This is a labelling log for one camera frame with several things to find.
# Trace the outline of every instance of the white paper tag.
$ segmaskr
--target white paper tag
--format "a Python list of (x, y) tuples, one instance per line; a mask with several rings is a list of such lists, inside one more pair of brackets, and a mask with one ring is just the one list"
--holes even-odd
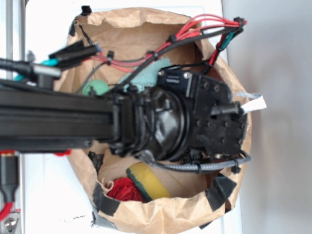
[(241, 108), (244, 110), (244, 113), (267, 108), (267, 104), (265, 103), (262, 94), (238, 92), (234, 96), (253, 99), (241, 106)]

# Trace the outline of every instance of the red object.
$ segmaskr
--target red object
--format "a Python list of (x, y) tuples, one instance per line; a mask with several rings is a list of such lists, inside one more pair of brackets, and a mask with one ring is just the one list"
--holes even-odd
[(65, 155), (70, 155), (70, 153), (72, 152), (72, 150), (66, 150), (65, 152), (61, 152), (61, 153), (54, 153), (56, 156), (59, 157), (63, 157)]
[(5, 203), (3, 210), (0, 212), (0, 221), (4, 220), (11, 213), (12, 207), (13, 202)]
[(130, 178), (120, 178), (114, 181), (114, 186), (108, 192), (108, 196), (119, 201), (141, 201), (140, 191)]
[(15, 150), (1, 150), (0, 155), (2, 154), (14, 154)]

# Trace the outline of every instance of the green cloth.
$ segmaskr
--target green cloth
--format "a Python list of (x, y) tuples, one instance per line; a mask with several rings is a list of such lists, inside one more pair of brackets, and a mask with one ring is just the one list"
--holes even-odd
[[(163, 67), (168, 66), (171, 66), (170, 59), (162, 57), (137, 74), (131, 83), (138, 88), (139, 92), (143, 91), (145, 87), (154, 87), (157, 83), (158, 72)], [(123, 78), (121, 78), (118, 84), (122, 83), (130, 74), (131, 73), (128, 73)]]

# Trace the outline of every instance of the red wire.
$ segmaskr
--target red wire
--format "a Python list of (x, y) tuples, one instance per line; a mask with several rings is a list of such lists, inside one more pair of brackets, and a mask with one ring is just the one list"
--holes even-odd
[(13, 202), (7, 202), (4, 204), (4, 208), (0, 212), (0, 221), (3, 221), (10, 213), (13, 207)]
[[(206, 25), (206, 26), (201, 26), (198, 28), (193, 28), (192, 27), (196, 24), (199, 24), (203, 21), (215, 21), (215, 22), (221, 22), (221, 24), (213, 24), (213, 25)], [(239, 22), (236, 21), (232, 21), (226, 18), (223, 18), (221, 16), (217, 16), (217, 15), (213, 15), (213, 14), (201, 14), (201, 15), (197, 15), (193, 18), (191, 18), (175, 35), (176, 40), (184, 40), (187, 38), (192, 38), (192, 37), (196, 37), (199, 36), (201, 34), (201, 30), (206, 30), (206, 29), (211, 29), (211, 28), (217, 28), (217, 27), (239, 27)], [(155, 50), (155, 53), (158, 53), (159, 51), (161, 51), (162, 49), (170, 46), (172, 44), (172, 42), (167, 41), (165, 43), (163, 43), (159, 48), (157, 48)], [(211, 59), (209, 60), (209, 63), (214, 63), (214, 60), (216, 58), (217, 52), (215, 51), (212, 54)], [(111, 60), (111, 65), (123, 72), (128, 72), (131, 73), (134, 70), (133, 69), (126, 69), (125, 67), (137, 67), (140, 66), (143, 62), (145, 62), (146, 60), (148, 60), (150, 57), (152, 56), (152, 54), (147, 53), (145, 55), (145, 57), (137, 60), (137, 61), (118, 61), (118, 60)], [(93, 60), (97, 60), (97, 61), (103, 61), (103, 62), (107, 62), (107, 58), (103, 55), (103, 53), (100, 53), (99, 55), (95, 55), (93, 57), (87, 58), (86, 60), (89, 59), (93, 59)]]

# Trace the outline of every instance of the black wire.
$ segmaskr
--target black wire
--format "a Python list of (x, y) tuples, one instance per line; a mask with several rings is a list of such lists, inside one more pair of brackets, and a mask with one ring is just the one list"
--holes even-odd
[(77, 91), (75, 92), (75, 94), (79, 94), (83, 87), (87, 84), (87, 82), (89, 81), (89, 79), (92, 77), (92, 75), (101, 67), (105, 64), (105, 62), (100, 63), (98, 66), (96, 66), (91, 72), (90, 74), (87, 76), (87, 78), (84, 80), (84, 82), (81, 84), (81, 86), (77, 89)]
[(155, 53), (154, 56), (150, 57), (149, 59), (147, 59), (145, 62), (143, 62), (137, 69), (134, 70), (133, 73), (131, 73), (122, 83), (116, 85), (113, 89), (111, 89), (109, 92), (107, 92), (106, 94), (109, 94), (110, 92), (114, 92), (115, 90), (117, 90), (119, 87), (123, 87), (126, 84), (128, 84), (139, 72), (141, 72), (145, 67), (147, 67), (151, 62), (157, 60), (160, 56), (162, 56), (163, 54), (176, 49), (182, 45), (188, 44), (188, 43), (192, 43), (198, 40), (202, 40), (202, 39), (206, 39), (206, 38), (211, 38), (214, 36), (218, 36), (221, 34), (225, 34), (225, 33), (230, 33), (230, 32), (234, 32), (236, 31), (236, 28), (224, 28), (221, 29), (219, 31), (216, 32), (212, 32), (209, 34), (203, 34), (197, 37), (193, 37), (193, 38), (187, 38), (181, 41), (177, 41), (173, 44), (171, 44), (170, 46), (162, 49), (161, 51), (159, 51), (158, 53)]
[(171, 171), (176, 171), (176, 172), (189, 172), (189, 173), (212, 173), (212, 172), (222, 170), (224, 168), (245, 164), (251, 160), (251, 157), (245, 151), (241, 150), (238, 157), (234, 159), (230, 159), (228, 161), (223, 161), (223, 162), (217, 162), (217, 163), (208, 163), (208, 164), (167, 165), (167, 164), (158, 163), (154, 159), (150, 157), (145, 157), (143, 155), (140, 155), (139, 159), (153, 167), (164, 169), (164, 170), (171, 170)]

